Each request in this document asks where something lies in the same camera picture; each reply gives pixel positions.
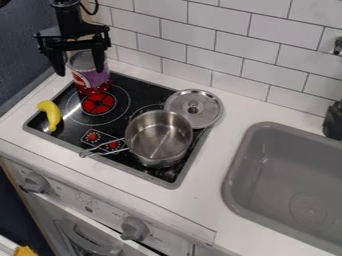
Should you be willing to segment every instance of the saucepan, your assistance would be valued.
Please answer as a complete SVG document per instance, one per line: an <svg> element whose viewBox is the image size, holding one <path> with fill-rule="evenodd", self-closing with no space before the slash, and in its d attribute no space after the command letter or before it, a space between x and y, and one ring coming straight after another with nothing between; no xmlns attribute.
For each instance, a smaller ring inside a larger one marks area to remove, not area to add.
<svg viewBox="0 0 342 256"><path fill-rule="evenodd" d="M126 141L127 148L114 153L129 150L143 166L166 168L184 157L192 138L192 127L182 115L167 110L153 110L135 117L128 124L125 138L119 139ZM94 153L94 150L111 142L84 150L80 156L110 154L112 152Z"/></svg>

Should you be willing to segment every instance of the gray wall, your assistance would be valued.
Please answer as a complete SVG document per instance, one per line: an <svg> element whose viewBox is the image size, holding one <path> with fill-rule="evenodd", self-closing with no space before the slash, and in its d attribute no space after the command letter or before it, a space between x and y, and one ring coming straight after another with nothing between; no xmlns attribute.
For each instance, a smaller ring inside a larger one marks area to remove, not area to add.
<svg viewBox="0 0 342 256"><path fill-rule="evenodd" d="M0 9L0 106L49 67L33 33L54 24L49 0L12 0Z"/></svg>

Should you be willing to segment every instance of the white subway tile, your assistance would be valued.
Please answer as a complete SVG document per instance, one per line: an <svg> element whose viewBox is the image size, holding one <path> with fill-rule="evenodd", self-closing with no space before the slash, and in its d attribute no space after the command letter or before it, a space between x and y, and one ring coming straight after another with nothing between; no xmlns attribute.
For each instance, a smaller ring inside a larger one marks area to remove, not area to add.
<svg viewBox="0 0 342 256"><path fill-rule="evenodd" d="M93 9L94 8L94 4L89 4L89 8ZM94 15L91 16L92 20L97 22L97 23L102 23L102 24L106 24L109 26L112 26L112 17L110 16L110 8L107 6L99 6L99 10L98 12Z"/></svg>
<svg viewBox="0 0 342 256"><path fill-rule="evenodd" d="M106 51L106 55L108 58L110 59L114 59L117 60L118 59L118 55L116 53L116 46L112 45L111 47L109 47Z"/></svg>
<svg viewBox="0 0 342 256"><path fill-rule="evenodd" d="M249 13L189 3L190 24L247 35L249 19Z"/></svg>
<svg viewBox="0 0 342 256"><path fill-rule="evenodd" d="M340 100L342 98L342 81L311 74L305 86L305 92Z"/></svg>
<svg viewBox="0 0 342 256"><path fill-rule="evenodd" d="M165 19L186 22L186 1L137 0L135 11Z"/></svg>
<svg viewBox="0 0 342 256"><path fill-rule="evenodd" d="M219 0L191 0L193 2L203 3L203 4L211 4L211 5L218 5Z"/></svg>
<svg viewBox="0 0 342 256"><path fill-rule="evenodd" d="M188 64L163 59L163 73L210 86L211 71Z"/></svg>
<svg viewBox="0 0 342 256"><path fill-rule="evenodd" d="M307 74L274 65L245 60L242 76L260 82L301 91Z"/></svg>
<svg viewBox="0 0 342 256"><path fill-rule="evenodd" d="M139 50L149 52L162 57L185 61L186 46L184 44L174 43L163 39L138 35Z"/></svg>
<svg viewBox="0 0 342 256"><path fill-rule="evenodd" d="M252 15L250 36L316 50L323 27Z"/></svg>
<svg viewBox="0 0 342 256"><path fill-rule="evenodd" d="M113 44L125 46L128 48L137 49L137 37L134 32L110 28L110 35Z"/></svg>
<svg viewBox="0 0 342 256"><path fill-rule="evenodd" d="M342 1L293 0L290 19L342 28Z"/></svg>
<svg viewBox="0 0 342 256"><path fill-rule="evenodd" d="M325 116L328 106L333 103L331 100L274 86L271 86L267 101L319 116Z"/></svg>
<svg viewBox="0 0 342 256"><path fill-rule="evenodd" d="M249 59L275 63L279 44L218 32L216 51Z"/></svg>
<svg viewBox="0 0 342 256"><path fill-rule="evenodd" d="M161 58L118 46L119 60L135 66L161 72Z"/></svg>
<svg viewBox="0 0 342 256"><path fill-rule="evenodd" d="M278 65L342 79L341 57L326 53L282 45Z"/></svg>
<svg viewBox="0 0 342 256"><path fill-rule="evenodd" d="M215 31L211 29L163 20L162 37L172 41L214 50Z"/></svg>
<svg viewBox="0 0 342 256"><path fill-rule="evenodd" d="M335 48L335 41L339 37L342 37L342 30L325 28L323 38L318 50L321 52L333 53Z"/></svg>
<svg viewBox="0 0 342 256"><path fill-rule="evenodd" d="M269 85L214 72L213 87L264 101Z"/></svg>
<svg viewBox="0 0 342 256"><path fill-rule="evenodd" d="M221 6L286 18L291 0L221 0Z"/></svg>
<svg viewBox="0 0 342 256"><path fill-rule="evenodd" d="M188 47L188 63L232 75L239 75L242 58Z"/></svg>
<svg viewBox="0 0 342 256"><path fill-rule="evenodd" d="M114 26L136 32L159 36L159 19L133 12L112 9Z"/></svg>
<svg viewBox="0 0 342 256"><path fill-rule="evenodd" d="M99 4L133 11L133 0L99 0Z"/></svg>

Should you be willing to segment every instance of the burner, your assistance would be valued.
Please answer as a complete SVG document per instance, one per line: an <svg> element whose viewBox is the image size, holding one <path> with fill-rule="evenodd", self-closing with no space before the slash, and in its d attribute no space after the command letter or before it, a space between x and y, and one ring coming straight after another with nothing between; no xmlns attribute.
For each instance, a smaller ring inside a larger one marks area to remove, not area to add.
<svg viewBox="0 0 342 256"><path fill-rule="evenodd" d="M116 85L111 87L110 93L83 96L75 92L68 99L63 119L70 117L85 126L106 125L123 117L130 106L130 95Z"/></svg>
<svg viewBox="0 0 342 256"><path fill-rule="evenodd" d="M109 93L87 96L82 101L82 108L89 115L104 115L116 106L117 100Z"/></svg>

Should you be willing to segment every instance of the red button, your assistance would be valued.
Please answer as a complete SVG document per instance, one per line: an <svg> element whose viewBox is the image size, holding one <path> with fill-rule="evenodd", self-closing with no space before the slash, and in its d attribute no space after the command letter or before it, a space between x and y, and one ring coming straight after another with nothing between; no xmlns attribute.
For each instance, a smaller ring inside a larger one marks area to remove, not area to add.
<svg viewBox="0 0 342 256"><path fill-rule="evenodd" d="M108 144L108 146L112 149L117 148L119 146L119 143L117 141L112 141Z"/></svg>
<svg viewBox="0 0 342 256"><path fill-rule="evenodd" d="M98 137L99 137L99 135L97 135L95 132L88 134L88 139L91 141L97 140Z"/></svg>

